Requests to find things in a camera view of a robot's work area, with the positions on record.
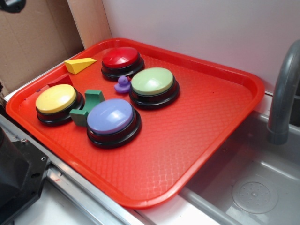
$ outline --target sink basin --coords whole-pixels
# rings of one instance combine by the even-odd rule
[[[180,195],[220,224],[299,224],[300,129],[273,145],[267,122],[251,113]]]

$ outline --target purple rubber duck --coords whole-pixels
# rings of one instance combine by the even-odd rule
[[[130,91],[131,82],[128,80],[126,76],[120,76],[118,78],[118,83],[114,86],[114,89],[118,93],[128,93]]]

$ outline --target toy block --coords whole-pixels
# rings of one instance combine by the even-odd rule
[[[53,87],[53,86],[59,85],[59,84],[69,84],[69,85],[73,86],[73,83],[72,83],[69,75],[60,77],[60,78],[52,81],[51,83],[48,83],[49,87]]]
[[[70,115],[72,120],[77,126],[86,127],[87,117],[91,110],[100,102],[105,101],[102,91],[100,90],[86,90],[85,92],[85,104],[82,110],[72,109]]]
[[[92,65],[97,60],[92,58],[76,59],[76,60],[66,60],[64,61],[67,70],[72,74],[78,74],[80,71]]]

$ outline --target yellow triangular prism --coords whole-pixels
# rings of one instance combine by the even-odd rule
[[[64,61],[67,70],[72,74],[78,74],[80,71],[84,70],[86,67],[92,65],[97,60],[92,58],[84,58],[77,60],[66,60]]]

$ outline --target green arch block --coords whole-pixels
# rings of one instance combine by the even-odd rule
[[[71,118],[77,126],[86,127],[87,117],[91,110],[100,102],[105,101],[102,91],[100,90],[86,90],[85,104],[83,109],[72,109],[70,111]]]

